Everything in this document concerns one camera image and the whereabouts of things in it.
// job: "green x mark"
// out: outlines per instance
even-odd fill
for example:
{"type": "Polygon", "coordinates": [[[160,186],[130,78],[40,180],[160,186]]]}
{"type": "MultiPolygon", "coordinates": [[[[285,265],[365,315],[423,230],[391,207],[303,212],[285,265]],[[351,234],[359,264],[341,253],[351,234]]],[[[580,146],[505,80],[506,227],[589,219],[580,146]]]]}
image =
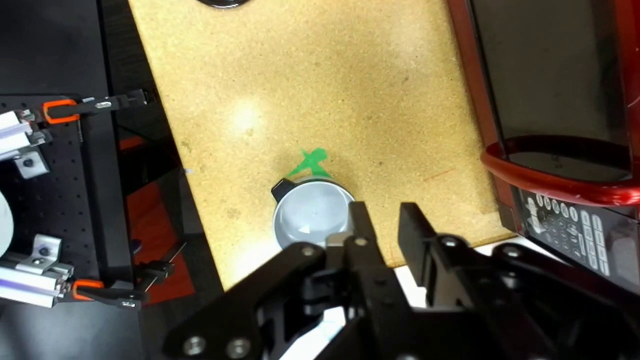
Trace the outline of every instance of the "green x mark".
{"type": "Polygon", "coordinates": [[[305,159],[300,163],[300,165],[298,165],[295,169],[293,169],[293,171],[290,172],[289,175],[287,175],[287,177],[293,176],[298,172],[305,170],[306,168],[311,169],[311,175],[313,176],[331,177],[331,175],[329,175],[329,173],[324,171],[322,166],[320,166],[319,164],[320,161],[326,160],[326,150],[324,150],[321,147],[317,147],[310,154],[302,150],[302,155],[304,155],[305,159]]]}

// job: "red microwave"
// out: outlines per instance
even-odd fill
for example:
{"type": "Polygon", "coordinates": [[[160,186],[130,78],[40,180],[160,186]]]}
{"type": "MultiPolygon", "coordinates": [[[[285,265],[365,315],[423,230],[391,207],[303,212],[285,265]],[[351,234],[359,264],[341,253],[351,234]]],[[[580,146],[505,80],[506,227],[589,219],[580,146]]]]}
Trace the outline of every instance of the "red microwave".
{"type": "Polygon", "coordinates": [[[447,2],[503,226],[640,293],[640,1],[447,2]]]}

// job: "perforated black panel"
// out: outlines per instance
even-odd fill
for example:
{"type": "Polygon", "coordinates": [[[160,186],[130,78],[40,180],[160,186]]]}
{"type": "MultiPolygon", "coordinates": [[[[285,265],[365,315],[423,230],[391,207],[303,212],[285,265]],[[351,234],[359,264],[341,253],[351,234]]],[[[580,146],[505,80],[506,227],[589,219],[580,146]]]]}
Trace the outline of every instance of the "perforated black panel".
{"type": "MultiPolygon", "coordinates": [[[[61,98],[0,96],[0,111],[37,109],[61,98]]],[[[0,163],[0,191],[15,222],[10,250],[30,254],[35,234],[55,236],[62,239],[60,261],[74,265],[77,277],[98,279],[79,124],[50,126],[49,132],[53,141],[40,146],[48,174],[24,180],[13,161],[0,163]]]]}

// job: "red handle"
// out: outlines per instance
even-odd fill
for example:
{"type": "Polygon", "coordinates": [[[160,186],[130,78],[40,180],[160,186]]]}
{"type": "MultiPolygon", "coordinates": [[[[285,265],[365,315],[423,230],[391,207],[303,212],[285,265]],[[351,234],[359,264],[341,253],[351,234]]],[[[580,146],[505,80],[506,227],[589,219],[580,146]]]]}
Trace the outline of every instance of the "red handle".
{"type": "MultiPolygon", "coordinates": [[[[580,142],[587,145],[590,149],[598,149],[602,154],[607,151],[600,151],[607,147],[607,150],[615,149],[616,156],[620,158],[620,149],[623,149],[622,156],[629,158],[628,150],[619,145],[601,142],[600,140],[592,140],[585,138],[575,138],[571,136],[522,136],[519,138],[510,138],[505,143],[505,149],[508,154],[522,151],[522,148],[531,147],[531,140],[536,138],[538,144],[559,144],[562,139],[569,142],[580,142]]],[[[640,204],[640,181],[637,179],[622,180],[610,183],[590,183],[573,179],[551,175],[530,168],[520,166],[502,158],[503,152],[499,143],[489,145],[480,160],[484,167],[493,175],[505,180],[507,183],[517,186],[523,190],[527,190],[549,197],[573,202],[576,204],[590,206],[629,206],[640,204]]]]}

